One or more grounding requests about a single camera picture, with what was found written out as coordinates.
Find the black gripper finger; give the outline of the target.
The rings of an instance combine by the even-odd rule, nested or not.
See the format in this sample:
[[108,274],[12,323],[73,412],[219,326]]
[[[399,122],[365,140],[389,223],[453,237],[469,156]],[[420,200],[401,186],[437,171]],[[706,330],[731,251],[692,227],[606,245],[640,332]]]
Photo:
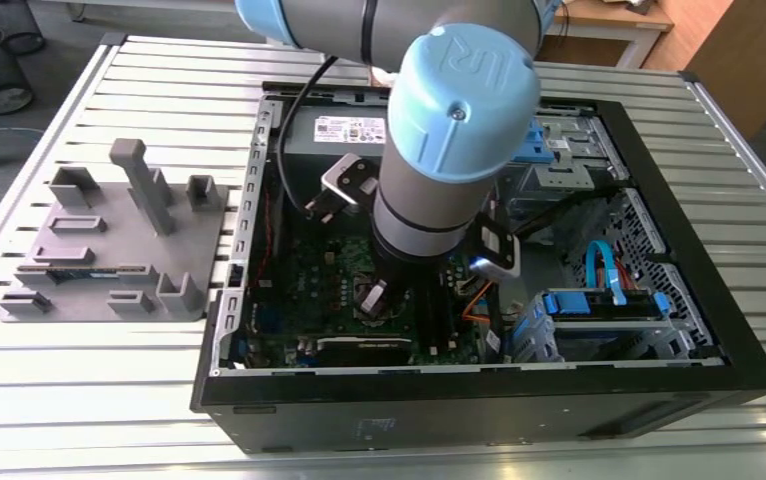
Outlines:
[[355,318],[387,320],[391,308],[387,304],[387,283],[372,277],[355,278]]

